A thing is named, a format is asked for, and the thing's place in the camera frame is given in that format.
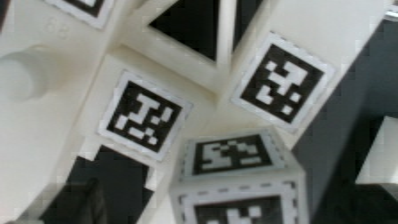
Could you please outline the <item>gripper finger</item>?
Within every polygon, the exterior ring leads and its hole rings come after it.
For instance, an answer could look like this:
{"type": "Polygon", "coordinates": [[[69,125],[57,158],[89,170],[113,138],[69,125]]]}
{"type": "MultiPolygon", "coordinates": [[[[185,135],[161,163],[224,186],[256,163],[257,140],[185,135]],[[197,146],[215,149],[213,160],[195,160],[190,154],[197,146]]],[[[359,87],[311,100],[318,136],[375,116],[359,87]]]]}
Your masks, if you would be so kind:
{"type": "Polygon", "coordinates": [[[67,183],[39,217],[44,224],[108,224],[99,180],[67,183]]]}

